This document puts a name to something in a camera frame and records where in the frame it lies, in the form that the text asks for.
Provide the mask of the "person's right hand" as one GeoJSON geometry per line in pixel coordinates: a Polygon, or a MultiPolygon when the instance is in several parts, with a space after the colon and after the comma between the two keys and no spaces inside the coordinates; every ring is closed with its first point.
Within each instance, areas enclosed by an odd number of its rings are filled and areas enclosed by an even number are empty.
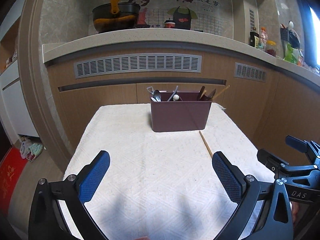
{"type": "Polygon", "coordinates": [[[292,221],[293,221],[293,224],[295,224],[298,218],[298,213],[299,213],[299,203],[290,202],[290,205],[291,205],[292,221]]]}

